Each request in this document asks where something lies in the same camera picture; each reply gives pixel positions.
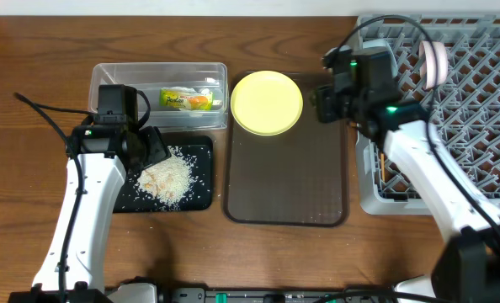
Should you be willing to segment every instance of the wooden table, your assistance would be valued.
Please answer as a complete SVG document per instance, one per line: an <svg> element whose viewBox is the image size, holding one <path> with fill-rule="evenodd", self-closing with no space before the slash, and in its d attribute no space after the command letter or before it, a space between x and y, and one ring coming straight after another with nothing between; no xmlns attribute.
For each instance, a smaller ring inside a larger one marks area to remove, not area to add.
<svg viewBox="0 0 500 303"><path fill-rule="evenodd" d="M51 243L65 190L57 134L12 98L86 109L100 62L220 61L247 70L316 72L355 18L0 17L0 301L27 290ZM50 113L68 134L82 116ZM350 216L340 227L241 225L222 213L226 131L216 140L208 210L114 215L106 285L148 275L169 286L337 289L427 273L443 243L428 216L372 216L359 206L349 134Z"/></svg>

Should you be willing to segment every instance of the brown tray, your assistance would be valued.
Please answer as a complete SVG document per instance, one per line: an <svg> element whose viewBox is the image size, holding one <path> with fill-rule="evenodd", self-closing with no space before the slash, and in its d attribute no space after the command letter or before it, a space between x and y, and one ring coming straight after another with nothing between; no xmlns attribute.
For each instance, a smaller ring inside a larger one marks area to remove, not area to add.
<svg viewBox="0 0 500 303"><path fill-rule="evenodd" d="M338 226L348 217L347 126L342 121L319 123L309 100L311 91L330 83L331 77L285 75L297 83L304 98L301 117L291 129L257 136L230 113L222 207L241 223Z"/></svg>

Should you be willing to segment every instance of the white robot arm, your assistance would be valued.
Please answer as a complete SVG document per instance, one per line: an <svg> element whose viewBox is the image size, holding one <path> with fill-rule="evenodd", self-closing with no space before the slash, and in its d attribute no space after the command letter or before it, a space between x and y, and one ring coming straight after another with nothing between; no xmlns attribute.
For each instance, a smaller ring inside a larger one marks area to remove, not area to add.
<svg viewBox="0 0 500 303"><path fill-rule="evenodd" d="M106 158L102 153L78 155L82 165L84 191L72 230L66 261L66 289L75 283L87 283L89 288L104 292L104 254L115 200L125 182L126 170L116 156ZM56 232L50 250L33 286L43 291L59 290L58 263L63 238L69 223L77 191L77 170L73 160L66 165L66 192Z"/></svg>
<svg viewBox="0 0 500 303"><path fill-rule="evenodd" d="M436 145L447 167L467 188L491 218L500 224L500 209L491 203L469 179L454 158L444 147L435 126L430 126L432 142ZM412 182L422 200L434 216L445 242L470 226L475 231L489 228L489 224L474 211L458 188L450 181L443 168L429 150L425 134L426 122L417 120L399 126L399 130L388 130L384 152L400 171Z"/></svg>

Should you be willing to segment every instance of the plastic tray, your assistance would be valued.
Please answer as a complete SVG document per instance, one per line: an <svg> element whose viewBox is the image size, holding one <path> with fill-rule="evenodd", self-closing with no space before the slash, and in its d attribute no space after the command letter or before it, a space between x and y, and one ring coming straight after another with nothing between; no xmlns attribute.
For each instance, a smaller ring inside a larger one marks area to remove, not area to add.
<svg viewBox="0 0 500 303"><path fill-rule="evenodd" d="M276 136L258 136L230 119L224 212L239 223L338 226L348 218L347 126L317 121L308 98L331 77L285 75L304 99L293 127Z"/></svg>
<svg viewBox="0 0 500 303"><path fill-rule="evenodd" d="M377 15L360 16L357 24ZM445 145L471 180L500 206L500 17L495 15L409 15L424 25L434 40L443 42L449 75L439 87L439 104L432 115ZM403 98L428 104L423 90L419 31L408 24L373 24L349 41L385 39L395 53ZM361 205L371 214L429 214L408 179L370 141L359 135L356 145Z"/></svg>
<svg viewBox="0 0 500 303"><path fill-rule="evenodd" d="M93 69L89 89L89 110L93 112L97 112L100 84L125 84L142 90L152 110L146 125L156 126L162 132L227 127L227 69L222 63L100 63ZM221 104L209 111L180 111L160 106L160 89L171 87L208 88ZM141 97L138 111L140 117L146 111Z"/></svg>

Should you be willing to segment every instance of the black cable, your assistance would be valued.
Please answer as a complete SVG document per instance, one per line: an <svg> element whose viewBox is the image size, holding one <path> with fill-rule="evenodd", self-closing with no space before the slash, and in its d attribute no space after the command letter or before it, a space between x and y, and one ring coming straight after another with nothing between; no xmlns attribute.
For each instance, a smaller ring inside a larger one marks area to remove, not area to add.
<svg viewBox="0 0 500 303"><path fill-rule="evenodd" d="M82 192L83 192L82 166L80 165L77 154L74 152L70 142L66 138L65 133L63 133L63 130L61 130L61 128L57 126L56 122L54 122L54 120L52 120L44 111L42 111L42 109L40 109L40 107L37 104L31 102L31 100L29 100L25 96L19 93L14 93L13 96L19 101L22 101L25 104L29 105L32 109L34 109L37 113L39 113L40 116L46 120L46 122L48 122L48 124L56 131L57 135L59 135L59 137L65 142L66 146L68 147L68 151L71 153L71 158L72 160L74 160L74 164L76 164L76 170L78 175L76 200L74 201L71 217L68 221L68 226L66 227L65 238L63 239L63 245L61 247L61 256L59 263L57 264L57 266L59 267L59 295L61 297L61 302L64 303L66 302L66 293L65 293L66 254L68 251L69 242L71 240L72 228L74 227L74 222L76 221L77 212L80 207L80 201L82 199Z"/></svg>
<svg viewBox="0 0 500 303"><path fill-rule="evenodd" d="M339 44L338 48L336 49L336 52L334 53L334 57L332 58L332 65L334 64L334 62L338 58L340 48L342 46L344 46L347 43L347 41L354 34L356 34L360 29L362 29L370 24L373 24L374 22L381 21L384 19L400 19L400 20L403 20L403 21L411 24L412 26L416 27L418 30L420 30L420 32L424 35L424 38L429 42L431 49L432 49L432 53L434 54L434 58L437 61L437 52L435 51L435 48L434 48L434 42L433 42L432 38L430 37L430 35L428 34L428 32L426 31L426 29L424 29L424 27L422 25L420 25L417 21L415 21L411 18L401 16L401 15L391 14L391 15L384 15L384 16L372 18L368 21L363 22L361 25L359 25L355 29L353 29L353 31L351 31L351 33L349 33L349 35L347 35L347 37ZM455 178L454 174L448 169L448 167L444 163L443 159L439 155L437 149L435 148L435 144L431 140L431 137L429 134L430 123L431 123L431 115L432 115L432 112L434 111L434 103L435 103L435 100L437 99L437 92L438 92L438 86L437 86L438 84L437 83L438 83L438 81L439 81L439 73L437 71L437 72L435 72L435 81L434 81L435 88L432 92L432 98L431 98L431 101L429 103L429 109L428 109L428 112L429 112L428 120L426 121L426 137L428 139L429 150L435 155L437 162L443 168L444 172L449 177L449 179L452 181L452 183L465 196L465 198L467 199L469 204L472 206L472 208L475 209L478 212L478 214L480 214L481 217L484 218L484 220L489 224L489 226L493 229L493 231L497 235L497 238L500 239L500 227L497 225L497 223L495 223L495 221L491 218L491 216L488 215L486 211L484 211L484 209L479 205L478 201L476 201L471 196L471 194L469 192L467 192L467 190L463 187L463 185Z"/></svg>
<svg viewBox="0 0 500 303"><path fill-rule="evenodd" d="M143 114L143 117L138 121L138 129L140 129L143 125L147 123L149 120L149 115L151 114L151 104L149 104L149 99L147 96L143 93L143 91L139 90L138 94L143 98L143 100L147 104L147 111Z"/></svg>
<svg viewBox="0 0 500 303"><path fill-rule="evenodd" d="M86 116L85 119L82 120L80 125L91 125L94 121L94 117L92 115Z"/></svg>
<svg viewBox="0 0 500 303"><path fill-rule="evenodd" d="M327 303L332 300L337 299L346 299L350 297L362 297L362 296L376 296L376 297L385 297L392 299L405 299L405 300L415 300L419 302L428 302L428 303L452 303L449 300L437 299L428 297L426 295L414 295L408 293L395 292L393 290L358 290L358 291L349 291L343 292L336 295L328 295L324 298L314 301L313 303Z"/></svg>
<svg viewBox="0 0 500 303"><path fill-rule="evenodd" d="M42 109L48 109L48 110L53 110L53 111L62 112L62 113L88 114L88 115L91 115L91 116L95 115L95 113L89 112L87 110L63 109L63 108L57 108L57 107L53 107L53 106L49 106L49 105L44 105L44 104L38 104L38 103L34 103L34 104L37 105L38 107L42 108Z"/></svg>

